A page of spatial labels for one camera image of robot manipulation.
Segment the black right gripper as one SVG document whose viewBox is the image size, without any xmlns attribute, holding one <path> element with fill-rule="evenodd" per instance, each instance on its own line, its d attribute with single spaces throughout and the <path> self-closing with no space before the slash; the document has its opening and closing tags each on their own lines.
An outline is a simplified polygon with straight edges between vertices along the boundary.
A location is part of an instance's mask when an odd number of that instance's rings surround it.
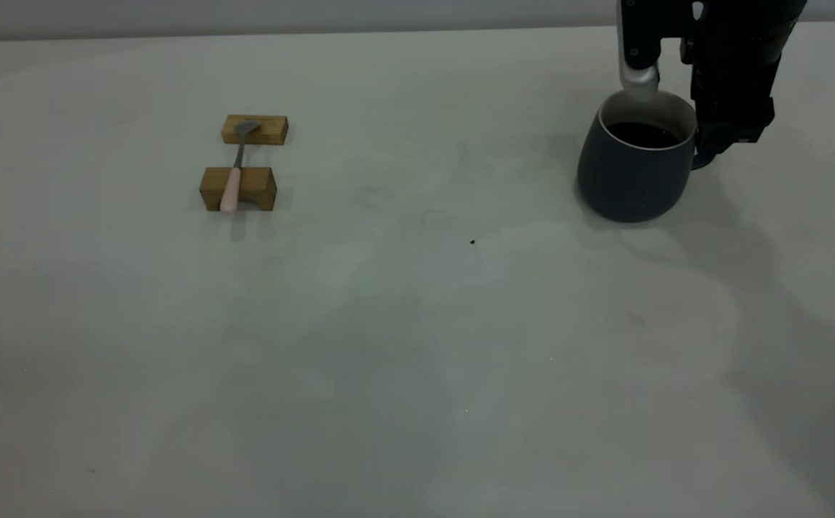
<svg viewBox="0 0 835 518">
<path fill-rule="evenodd" d="M 690 36 L 681 39 L 681 62 L 692 65 L 690 93 L 698 130 L 696 155 L 717 156 L 717 91 L 705 57 L 721 63 L 722 145 L 757 143 L 775 118 L 772 87 L 782 51 L 806 1 L 698 1 Z"/>
</svg>

